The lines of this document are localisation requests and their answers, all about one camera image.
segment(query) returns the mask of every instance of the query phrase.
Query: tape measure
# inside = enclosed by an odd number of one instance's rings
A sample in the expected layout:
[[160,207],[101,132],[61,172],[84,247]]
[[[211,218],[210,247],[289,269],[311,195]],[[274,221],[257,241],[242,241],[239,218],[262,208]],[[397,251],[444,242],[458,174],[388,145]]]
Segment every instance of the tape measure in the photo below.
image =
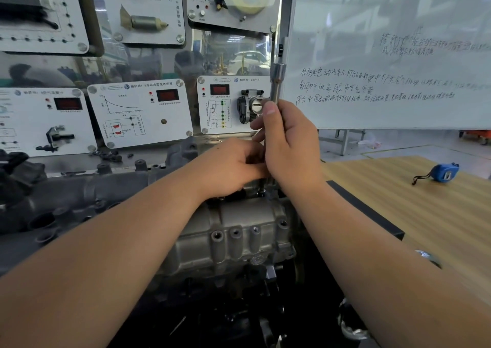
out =
[[457,163],[442,163],[434,166],[431,171],[425,176],[414,176],[412,184],[416,185],[418,180],[431,177],[433,180],[439,183],[448,183],[452,180],[459,171],[459,165]]

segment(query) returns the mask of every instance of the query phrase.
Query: digital display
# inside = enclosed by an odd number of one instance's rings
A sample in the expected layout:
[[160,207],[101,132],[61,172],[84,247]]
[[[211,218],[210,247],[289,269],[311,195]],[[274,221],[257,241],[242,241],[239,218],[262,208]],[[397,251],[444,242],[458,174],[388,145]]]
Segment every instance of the digital display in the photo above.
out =
[[82,110],[82,101],[79,97],[55,97],[54,104],[57,110]]
[[178,99],[179,93],[177,89],[157,91],[157,100],[159,100],[159,103],[162,101],[177,101]]
[[230,85],[228,85],[228,84],[210,84],[210,93],[212,96],[230,95]]

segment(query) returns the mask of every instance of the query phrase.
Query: wooden table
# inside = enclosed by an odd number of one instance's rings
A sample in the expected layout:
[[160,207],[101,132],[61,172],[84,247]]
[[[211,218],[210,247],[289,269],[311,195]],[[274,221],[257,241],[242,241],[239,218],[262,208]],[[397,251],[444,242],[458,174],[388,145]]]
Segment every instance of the wooden table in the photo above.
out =
[[426,175],[436,163],[419,156],[324,163],[326,180],[402,229],[403,242],[438,257],[491,305],[491,182],[459,171],[442,184]]

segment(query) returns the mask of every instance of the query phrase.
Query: hand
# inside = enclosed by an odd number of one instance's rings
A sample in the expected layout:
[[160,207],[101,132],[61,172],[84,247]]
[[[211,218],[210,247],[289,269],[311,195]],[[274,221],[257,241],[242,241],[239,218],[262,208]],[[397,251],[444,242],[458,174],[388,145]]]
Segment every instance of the hand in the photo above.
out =
[[261,142],[266,136],[267,169],[287,195],[323,183],[317,129],[295,105],[266,102],[263,115],[250,126],[262,128],[252,140]]
[[225,197],[258,178],[269,176],[264,147],[258,142],[230,138],[180,168],[199,190],[201,202]]

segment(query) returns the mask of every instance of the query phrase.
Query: person's left hand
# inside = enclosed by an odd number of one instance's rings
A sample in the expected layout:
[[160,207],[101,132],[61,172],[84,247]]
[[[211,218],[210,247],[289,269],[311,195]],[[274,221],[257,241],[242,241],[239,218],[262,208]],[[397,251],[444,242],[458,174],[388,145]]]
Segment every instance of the person's left hand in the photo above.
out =
[[264,146],[249,140],[230,138],[207,150],[180,168],[203,201],[225,197],[258,178],[268,177],[264,160]]

